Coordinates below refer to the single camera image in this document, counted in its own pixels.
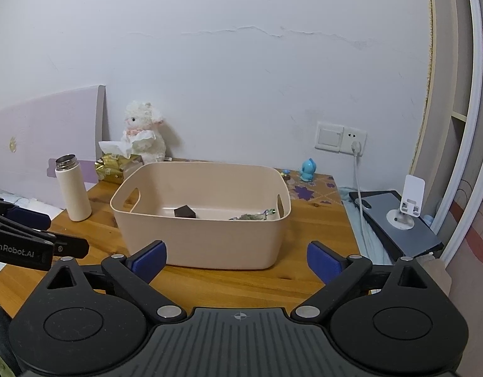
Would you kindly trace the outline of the black cube box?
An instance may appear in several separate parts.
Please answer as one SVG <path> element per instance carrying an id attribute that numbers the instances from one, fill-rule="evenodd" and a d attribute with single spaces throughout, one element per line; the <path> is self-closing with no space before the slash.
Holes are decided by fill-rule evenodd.
<path id="1" fill-rule="evenodd" d="M 196 212 L 188 205 L 183 205 L 173 210 L 176 218 L 195 219 Z"/>

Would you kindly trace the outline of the dried herb sachet bag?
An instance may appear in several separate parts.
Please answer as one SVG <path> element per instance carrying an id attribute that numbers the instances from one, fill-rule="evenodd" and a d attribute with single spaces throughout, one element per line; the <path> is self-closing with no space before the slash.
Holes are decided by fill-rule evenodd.
<path id="1" fill-rule="evenodd" d="M 275 215 L 275 209 L 265 209 L 259 213 L 245 213 L 231 218 L 231 221 L 267 221 L 271 215 Z"/>

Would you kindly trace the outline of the white thermos bottle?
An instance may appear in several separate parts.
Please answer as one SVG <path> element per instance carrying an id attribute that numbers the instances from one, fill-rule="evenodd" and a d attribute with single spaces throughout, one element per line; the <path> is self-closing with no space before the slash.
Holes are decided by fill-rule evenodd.
<path id="1" fill-rule="evenodd" d="M 55 162 L 55 174 L 68 217 L 74 222 L 86 220 L 92 214 L 92 207 L 87 195 L 80 163 L 74 154 L 59 157 Z"/>

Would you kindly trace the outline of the grey laptop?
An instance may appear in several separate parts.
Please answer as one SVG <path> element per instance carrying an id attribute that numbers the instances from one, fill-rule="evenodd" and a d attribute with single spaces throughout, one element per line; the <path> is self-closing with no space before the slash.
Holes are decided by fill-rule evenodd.
<path id="1" fill-rule="evenodd" d="M 421 189 L 405 189 L 401 196 L 395 191 L 361 192 L 359 202 L 357 192 L 349 193 L 393 261 L 443 249 L 443 243 L 421 219 L 423 195 Z"/>

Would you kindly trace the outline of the beige plastic storage bin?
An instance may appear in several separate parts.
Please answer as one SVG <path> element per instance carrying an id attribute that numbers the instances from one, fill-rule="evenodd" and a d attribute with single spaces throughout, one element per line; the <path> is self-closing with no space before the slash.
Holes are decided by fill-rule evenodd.
<path id="1" fill-rule="evenodd" d="M 188 205 L 195 219 L 176 218 Z M 110 199 L 128 252 L 155 240 L 170 265 L 262 270 L 275 264 L 292 206 L 274 168 L 217 162 L 155 162 L 133 172 Z M 275 209 L 267 221 L 231 221 Z"/>

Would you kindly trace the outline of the gold tissue pack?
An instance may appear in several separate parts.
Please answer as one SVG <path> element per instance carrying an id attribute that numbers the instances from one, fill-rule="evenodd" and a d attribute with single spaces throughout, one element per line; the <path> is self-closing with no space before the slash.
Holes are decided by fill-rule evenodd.
<path id="1" fill-rule="evenodd" d="M 133 172 L 144 166 L 142 157 L 132 154 L 130 145 L 120 140 L 98 142 L 102 156 L 95 162 L 99 180 L 121 184 Z"/>

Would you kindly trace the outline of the blue toy figurine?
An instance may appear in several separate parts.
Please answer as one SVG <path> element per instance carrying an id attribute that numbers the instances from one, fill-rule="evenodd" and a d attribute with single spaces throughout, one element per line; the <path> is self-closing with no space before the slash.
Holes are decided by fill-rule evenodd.
<path id="1" fill-rule="evenodd" d="M 300 169 L 299 179 L 303 182 L 311 182 L 314 179 L 317 165 L 312 158 L 305 160 Z"/>

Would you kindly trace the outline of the white phone stand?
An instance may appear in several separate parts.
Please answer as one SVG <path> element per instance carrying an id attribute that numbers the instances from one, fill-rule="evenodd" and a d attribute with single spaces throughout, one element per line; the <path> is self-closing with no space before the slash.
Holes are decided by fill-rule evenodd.
<path id="1" fill-rule="evenodd" d="M 407 174 L 399 207 L 386 214 L 388 223 L 401 231 L 413 229 L 415 219 L 421 216 L 425 187 L 423 179 Z"/>

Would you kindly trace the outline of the small colourful trinket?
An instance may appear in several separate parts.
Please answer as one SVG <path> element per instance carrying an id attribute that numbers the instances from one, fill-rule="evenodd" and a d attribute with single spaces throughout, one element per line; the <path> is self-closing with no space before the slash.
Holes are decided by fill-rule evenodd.
<path id="1" fill-rule="evenodd" d="M 283 180 L 288 181 L 291 179 L 290 171 L 288 169 L 283 169 L 281 171 L 281 177 Z"/>

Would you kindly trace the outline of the white plush lamb toy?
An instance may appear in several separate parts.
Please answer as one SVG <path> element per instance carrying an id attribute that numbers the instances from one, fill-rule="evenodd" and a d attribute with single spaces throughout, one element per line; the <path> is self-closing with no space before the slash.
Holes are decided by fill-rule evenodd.
<path id="1" fill-rule="evenodd" d="M 162 162 L 166 157 L 166 143 L 159 131 L 163 123 L 164 117 L 149 102 L 133 101 L 127 106 L 122 141 L 144 164 Z"/>

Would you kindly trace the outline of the white wall switch socket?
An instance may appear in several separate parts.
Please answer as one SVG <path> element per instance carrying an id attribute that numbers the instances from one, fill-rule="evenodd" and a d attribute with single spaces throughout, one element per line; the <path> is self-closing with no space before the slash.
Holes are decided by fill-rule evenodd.
<path id="1" fill-rule="evenodd" d="M 361 156 L 366 141 L 367 132 L 364 130 L 333 123 L 317 123 L 315 148 L 318 150 Z"/>

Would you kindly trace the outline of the white shelf frame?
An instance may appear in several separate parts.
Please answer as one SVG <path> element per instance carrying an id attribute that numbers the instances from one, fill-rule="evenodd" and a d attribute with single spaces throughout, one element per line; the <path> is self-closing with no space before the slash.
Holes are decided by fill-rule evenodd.
<path id="1" fill-rule="evenodd" d="M 426 106 L 411 172 L 450 263 L 483 222 L 483 0 L 429 0 Z"/>

